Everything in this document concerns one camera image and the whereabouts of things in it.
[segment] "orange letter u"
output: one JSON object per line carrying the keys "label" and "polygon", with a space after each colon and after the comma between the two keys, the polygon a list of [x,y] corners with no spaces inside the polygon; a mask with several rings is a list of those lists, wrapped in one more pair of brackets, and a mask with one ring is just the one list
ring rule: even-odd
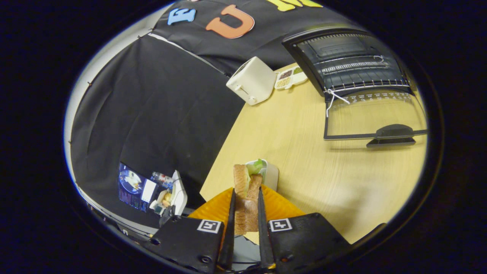
{"label": "orange letter u", "polygon": [[222,15],[226,14],[230,14],[238,18],[240,21],[242,21],[242,25],[240,25],[238,28],[232,28],[223,23],[219,17],[216,17],[210,21],[210,23],[208,23],[206,30],[212,30],[225,38],[234,39],[246,34],[254,27],[254,19],[247,13],[237,9],[237,6],[235,5],[229,5],[228,7],[224,8],[222,10]]}

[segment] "wooden table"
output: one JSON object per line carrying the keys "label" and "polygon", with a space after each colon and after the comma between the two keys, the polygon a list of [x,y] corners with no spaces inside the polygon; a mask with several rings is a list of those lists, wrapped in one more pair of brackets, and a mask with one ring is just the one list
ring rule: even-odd
{"label": "wooden table", "polygon": [[[402,114],[417,115],[426,128],[421,100],[414,102],[415,111]],[[279,169],[278,193],[306,213],[321,213],[350,243],[388,222],[421,175],[427,136],[414,137],[413,146],[380,149],[367,149],[370,139],[325,141],[325,109],[310,81],[245,104],[200,194],[213,198],[233,186],[234,164],[263,158]],[[245,236],[258,244],[258,233]]]}

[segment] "white toaster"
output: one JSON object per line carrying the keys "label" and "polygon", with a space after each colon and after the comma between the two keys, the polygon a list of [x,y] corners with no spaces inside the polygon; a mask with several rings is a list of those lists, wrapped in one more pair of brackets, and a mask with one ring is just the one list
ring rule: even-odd
{"label": "white toaster", "polygon": [[271,96],[276,77],[276,73],[262,60],[253,57],[240,66],[226,86],[249,105],[255,105]]}

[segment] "black fabric curtain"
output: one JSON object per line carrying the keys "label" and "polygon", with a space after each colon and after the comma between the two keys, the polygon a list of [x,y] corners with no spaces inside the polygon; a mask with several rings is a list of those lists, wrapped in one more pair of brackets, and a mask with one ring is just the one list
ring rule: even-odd
{"label": "black fabric curtain", "polygon": [[143,176],[181,174],[187,206],[204,203],[202,184],[244,101],[227,77],[187,52],[143,36],[96,76],[75,115],[76,183],[105,209],[159,227],[159,216],[118,198],[118,164]]}

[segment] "foam letter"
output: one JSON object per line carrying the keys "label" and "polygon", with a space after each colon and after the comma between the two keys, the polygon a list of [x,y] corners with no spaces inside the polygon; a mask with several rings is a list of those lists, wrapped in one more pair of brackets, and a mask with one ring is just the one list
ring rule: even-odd
{"label": "foam letter", "polygon": [[192,9],[173,9],[169,13],[168,25],[176,22],[188,21],[193,22],[194,16],[196,15],[196,10]]}
{"label": "foam letter", "polygon": [[323,7],[322,5],[316,4],[315,2],[313,2],[311,0],[299,0],[299,1],[298,0],[267,0],[267,1],[276,5],[277,9],[280,11],[292,10],[292,9],[296,8],[295,6],[302,7],[303,5],[301,3],[303,3],[305,6],[308,6],[308,7],[320,7],[320,8]]}
{"label": "foam letter", "polygon": [[208,25],[206,25],[206,30],[212,30],[225,38],[234,39],[241,37],[254,27],[254,19],[247,13],[237,9],[235,5],[229,5],[228,7],[224,8],[222,10],[222,15],[226,14],[230,14],[238,18],[240,21],[242,21],[242,25],[240,25],[238,28],[232,28],[223,23],[219,17],[216,17],[210,21]]}

